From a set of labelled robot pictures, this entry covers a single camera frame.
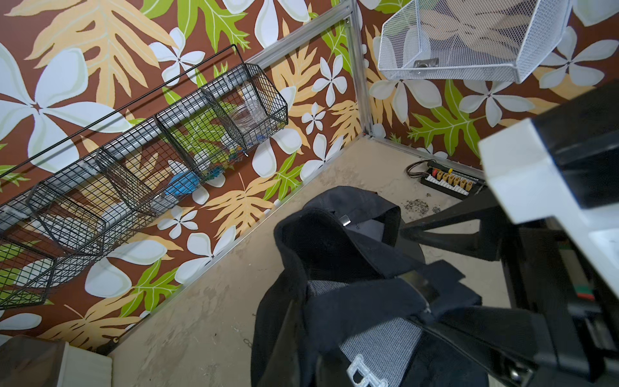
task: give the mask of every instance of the wire shelf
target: wire shelf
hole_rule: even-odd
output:
[[[232,45],[179,77],[230,49],[240,57]],[[259,66],[240,59],[0,207],[0,310],[45,303],[57,286],[288,123],[286,102],[273,83]]]
[[[387,79],[521,83],[557,46],[569,0],[411,0],[381,32]]]

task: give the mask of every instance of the concrete floor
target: concrete floor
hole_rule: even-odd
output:
[[[311,198],[335,186],[378,192],[402,208],[405,221],[459,202],[409,178],[404,168],[416,156],[361,138],[326,165],[231,252],[148,317],[110,354],[113,386],[249,386],[254,314],[264,292],[282,270],[273,239],[275,224]],[[413,203],[419,199],[428,207]],[[439,230],[472,233],[475,222]],[[483,297],[483,304],[509,307],[499,262],[486,262],[422,247],[428,263],[445,259],[462,271],[462,282]]]

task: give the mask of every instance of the metal buckle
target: metal buckle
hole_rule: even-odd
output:
[[[432,313],[430,310],[430,303],[434,302],[438,297],[439,293],[434,287],[426,280],[421,274],[417,271],[409,271],[397,276],[406,281],[410,286],[419,293],[419,295],[423,298],[426,303],[426,312]]]

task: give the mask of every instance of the black backpack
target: black backpack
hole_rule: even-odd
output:
[[[256,312],[253,387],[483,387],[484,370],[423,329],[481,304],[445,261],[395,248],[400,208],[341,186],[275,227],[284,271]]]

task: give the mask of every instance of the electrical cord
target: electrical cord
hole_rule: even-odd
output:
[[[428,162],[427,160],[421,160],[418,161],[416,163],[413,163],[411,165],[409,165],[408,167],[406,167],[406,169],[404,170],[406,172],[406,174],[410,177],[410,178],[418,178],[418,177],[427,177],[430,174],[426,171],[423,172],[413,172],[412,169],[417,167],[418,165],[421,165],[425,162]]]

